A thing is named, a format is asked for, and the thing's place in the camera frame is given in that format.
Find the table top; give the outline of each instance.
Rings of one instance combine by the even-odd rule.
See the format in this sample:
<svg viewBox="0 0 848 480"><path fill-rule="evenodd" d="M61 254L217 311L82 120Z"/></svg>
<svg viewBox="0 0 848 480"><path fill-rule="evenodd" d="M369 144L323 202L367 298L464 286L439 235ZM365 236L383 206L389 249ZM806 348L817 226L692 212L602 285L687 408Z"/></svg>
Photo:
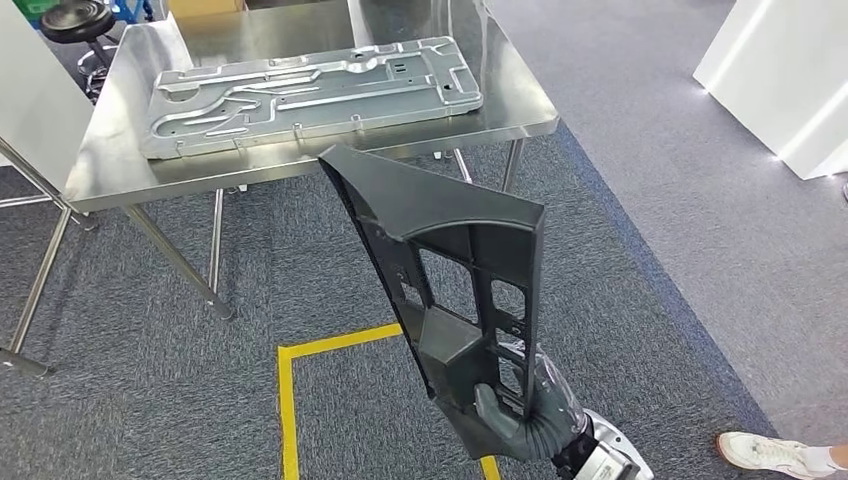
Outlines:
<svg viewBox="0 0 848 480"><path fill-rule="evenodd" d="M450 35L483 92L461 116L172 160L138 150L163 70ZM405 158L552 133L559 116L482 0L326 0L126 29L64 196L101 210L302 175L331 145Z"/></svg>

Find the metal sheet panel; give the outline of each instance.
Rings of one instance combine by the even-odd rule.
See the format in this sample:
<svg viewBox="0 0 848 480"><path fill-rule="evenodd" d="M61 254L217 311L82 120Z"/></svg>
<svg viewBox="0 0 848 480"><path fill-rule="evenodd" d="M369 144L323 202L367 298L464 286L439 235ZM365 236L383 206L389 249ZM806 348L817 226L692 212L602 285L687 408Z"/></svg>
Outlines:
<svg viewBox="0 0 848 480"><path fill-rule="evenodd" d="M141 151L178 158L461 115L483 96L459 47L436 37L166 71Z"/></svg>

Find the person's foot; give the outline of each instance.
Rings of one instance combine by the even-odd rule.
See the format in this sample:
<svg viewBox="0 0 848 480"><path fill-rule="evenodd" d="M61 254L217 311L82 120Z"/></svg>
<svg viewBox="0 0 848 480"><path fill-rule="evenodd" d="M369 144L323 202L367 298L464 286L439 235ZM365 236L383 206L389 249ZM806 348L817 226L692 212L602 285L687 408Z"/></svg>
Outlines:
<svg viewBox="0 0 848 480"><path fill-rule="evenodd" d="M804 459L807 446L803 443L728 432L716 438L716 447L728 463L747 470L774 470L801 480L823 478L835 471L810 470Z"/></svg>

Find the white wall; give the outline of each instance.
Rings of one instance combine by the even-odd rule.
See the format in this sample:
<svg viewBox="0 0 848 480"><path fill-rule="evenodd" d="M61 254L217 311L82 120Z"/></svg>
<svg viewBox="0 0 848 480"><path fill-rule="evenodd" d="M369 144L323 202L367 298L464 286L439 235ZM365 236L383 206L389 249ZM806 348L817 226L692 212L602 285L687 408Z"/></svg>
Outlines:
<svg viewBox="0 0 848 480"><path fill-rule="evenodd" d="M738 0L694 77L801 178L848 170L848 1Z"/></svg>
<svg viewBox="0 0 848 480"><path fill-rule="evenodd" d="M0 0L0 137L59 191L91 103L9 0Z"/></svg>

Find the yellow tape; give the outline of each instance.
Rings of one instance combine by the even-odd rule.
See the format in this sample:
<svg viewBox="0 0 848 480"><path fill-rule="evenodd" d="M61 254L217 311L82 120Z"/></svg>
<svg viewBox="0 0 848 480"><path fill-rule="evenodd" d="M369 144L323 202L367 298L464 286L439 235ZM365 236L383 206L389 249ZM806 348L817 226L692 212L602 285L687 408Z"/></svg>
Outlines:
<svg viewBox="0 0 848 480"><path fill-rule="evenodd" d="M360 343L373 342L381 338L394 337L403 333L399 323L390 323L382 327L371 328L361 332L349 333L338 337L324 338L314 342L303 343L285 348L291 358L305 357L321 352L329 352L330 350L338 350L340 348L350 347Z"/></svg>
<svg viewBox="0 0 848 480"><path fill-rule="evenodd" d="M486 480L501 480L501 472L498 470L498 462L495 457L483 457L480 459L483 467L483 477Z"/></svg>
<svg viewBox="0 0 848 480"><path fill-rule="evenodd" d="M298 480L297 427L294 418L294 375L292 358L284 348L277 349L280 372L280 419L283 427L283 479Z"/></svg>
<svg viewBox="0 0 848 480"><path fill-rule="evenodd" d="M280 419L283 428L283 480L300 480L297 461L297 427L295 426L294 416L294 375L292 373L292 360L298 357L394 337L401 333L403 333L403 330L401 330L400 324L392 323L383 325L382 327L340 335L338 337L325 338L301 345L277 347L277 362L280 374ZM495 457L481 458L480 466L483 468L483 477L486 480L501 480L501 474L498 471L498 464L495 461Z"/></svg>

